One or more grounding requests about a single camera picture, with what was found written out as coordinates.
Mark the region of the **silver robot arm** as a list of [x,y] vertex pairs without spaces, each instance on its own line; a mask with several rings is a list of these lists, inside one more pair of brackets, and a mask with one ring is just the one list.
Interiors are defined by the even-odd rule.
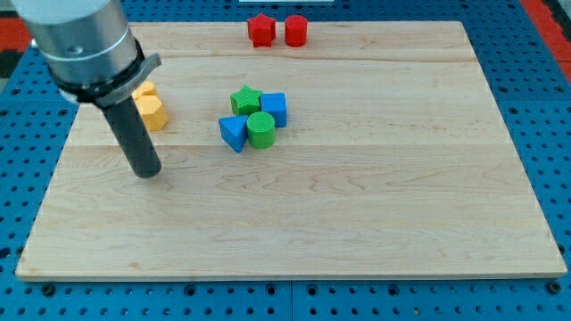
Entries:
[[145,56],[119,0],[12,0],[69,100],[108,108],[161,65]]

